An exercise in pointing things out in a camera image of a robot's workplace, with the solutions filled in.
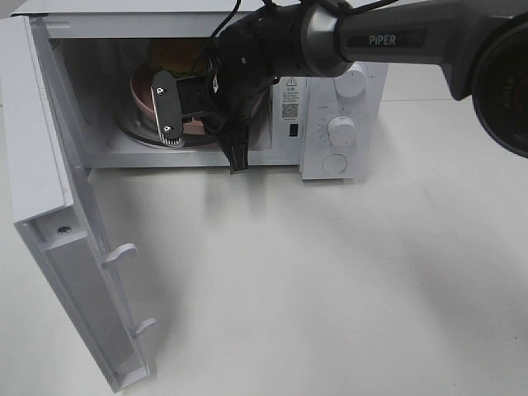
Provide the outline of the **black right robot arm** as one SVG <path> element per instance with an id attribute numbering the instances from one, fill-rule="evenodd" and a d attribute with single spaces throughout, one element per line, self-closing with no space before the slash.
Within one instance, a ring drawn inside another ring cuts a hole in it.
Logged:
<path id="1" fill-rule="evenodd" d="M 527 154 L 524 1 L 271 1 L 212 36 L 202 78 L 176 83 L 176 120 L 203 121 L 232 172 L 248 167 L 248 122 L 282 77 L 336 78 L 355 62 L 433 64 L 455 100 L 471 97 L 491 138 Z"/>

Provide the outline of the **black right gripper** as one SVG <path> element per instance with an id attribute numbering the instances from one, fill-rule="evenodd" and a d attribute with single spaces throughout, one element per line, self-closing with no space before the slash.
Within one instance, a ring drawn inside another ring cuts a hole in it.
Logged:
<path id="1" fill-rule="evenodd" d="M 177 79 L 177 139 L 190 119 L 201 120 L 220 143 L 231 174 L 248 169 L 252 114 L 269 90 L 275 16 L 246 16 L 206 46 L 199 68 Z"/>

